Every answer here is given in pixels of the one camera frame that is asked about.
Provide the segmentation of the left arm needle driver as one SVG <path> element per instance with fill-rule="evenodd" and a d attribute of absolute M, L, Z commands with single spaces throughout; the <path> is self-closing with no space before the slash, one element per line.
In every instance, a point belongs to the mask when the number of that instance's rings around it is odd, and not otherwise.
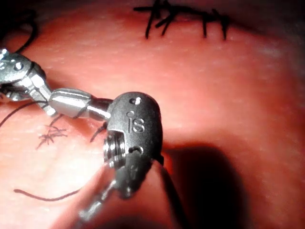
<path fill-rule="evenodd" d="M 0 50 L 0 93 L 10 101 L 23 101 L 31 99 L 26 94 L 27 89 L 22 80 L 31 75 L 40 75 L 46 80 L 44 70 L 27 57 L 10 53 L 2 48 Z"/>

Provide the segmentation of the right arm needle driver jaw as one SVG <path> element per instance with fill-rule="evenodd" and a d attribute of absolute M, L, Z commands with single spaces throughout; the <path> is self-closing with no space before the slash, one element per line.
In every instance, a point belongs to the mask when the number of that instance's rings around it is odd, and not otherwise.
<path fill-rule="evenodd" d="M 59 114 L 72 118 L 89 118 L 86 106 L 91 101 L 90 97 L 53 96 L 49 104 Z"/>
<path fill-rule="evenodd" d="M 92 95 L 88 92 L 73 89 L 73 88 L 59 88 L 54 90 L 54 100 L 88 100 Z"/>

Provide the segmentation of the right arm needle driver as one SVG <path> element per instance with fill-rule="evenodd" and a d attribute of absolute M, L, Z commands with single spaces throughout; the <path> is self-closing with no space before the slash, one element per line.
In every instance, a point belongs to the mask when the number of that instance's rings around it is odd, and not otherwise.
<path fill-rule="evenodd" d="M 109 166 L 124 166 L 126 157 L 133 152 L 164 163 L 161 113 L 151 96 L 128 92 L 110 101 L 92 98 L 87 109 L 90 117 L 106 122 L 103 157 Z"/>

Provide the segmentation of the left arm needle driver jaw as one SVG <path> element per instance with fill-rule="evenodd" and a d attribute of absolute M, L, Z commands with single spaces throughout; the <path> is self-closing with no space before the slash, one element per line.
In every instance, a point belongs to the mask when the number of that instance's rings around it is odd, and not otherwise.
<path fill-rule="evenodd" d="M 27 89 L 26 94 L 37 102 L 37 105 L 48 115 L 56 116 L 57 112 L 48 104 L 51 96 L 51 89 L 46 80 L 40 75 L 27 76 L 22 80 L 23 86 Z"/>

